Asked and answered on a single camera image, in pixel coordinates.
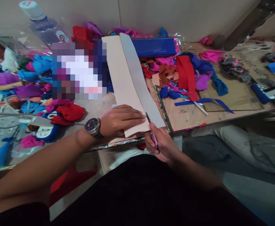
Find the watch face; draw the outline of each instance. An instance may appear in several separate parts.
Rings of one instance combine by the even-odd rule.
[[[98,125],[98,119],[97,118],[92,118],[92,119],[89,119],[85,125],[85,129],[87,131],[92,131],[94,130]]]

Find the smartwatch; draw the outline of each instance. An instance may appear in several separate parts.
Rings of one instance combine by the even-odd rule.
[[[85,130],[92,135],[95,138],[103,138],[103,136],[100,133],[100,119],[99,118],[91,118],[87,121],[85,124]]]

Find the water bottle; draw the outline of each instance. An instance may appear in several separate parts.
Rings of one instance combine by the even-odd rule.
[[[34,1],[24,1],[19,3],[20,8],[30,18],[30,28],[49,49],[52,43],[70,42],[63,31],[62,26],[53,18],[48,18],[40,6]]]

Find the bottle cap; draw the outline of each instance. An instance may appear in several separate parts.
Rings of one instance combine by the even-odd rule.
[[[42,20],[46,17],[40,6],[34,1],[20,2],[19,7],[31,20]]]

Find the pink scissors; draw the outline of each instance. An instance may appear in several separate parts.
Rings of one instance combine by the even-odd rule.
[[[148,119],[149,123],[151,123],[150,118],[149,118],[147,112],[146,112],[146,116],[147,116],[147,119]],[[155,134],[151,130],[150,130],[150,135],[151,135],[151,139],[153,140],[153,142],[155,144],[155,148],[157,148],[157,139],[156,139]]]

